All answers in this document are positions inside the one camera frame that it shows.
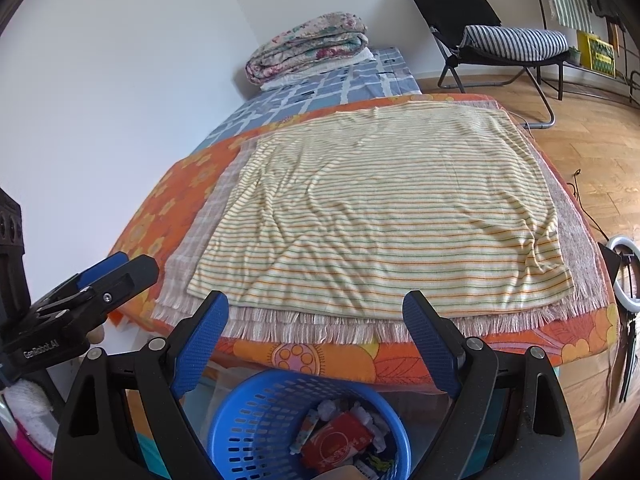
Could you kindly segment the left hand in white glove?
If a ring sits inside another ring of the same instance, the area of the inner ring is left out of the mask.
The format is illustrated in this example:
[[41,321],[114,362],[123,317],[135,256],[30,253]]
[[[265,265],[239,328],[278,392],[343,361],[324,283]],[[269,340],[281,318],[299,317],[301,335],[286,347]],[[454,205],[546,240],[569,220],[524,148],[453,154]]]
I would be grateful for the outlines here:
[[55,365],[47,370],[47,378],[53,382],[53,392],[46,393],[34,380],[20,379],[15,385],[1,390],[4,404],[15,422],[41,452],[51,456],[58,433],[58,415],[53,414],[53,395],[62,396],[62,404],[70,393],[81,358]]

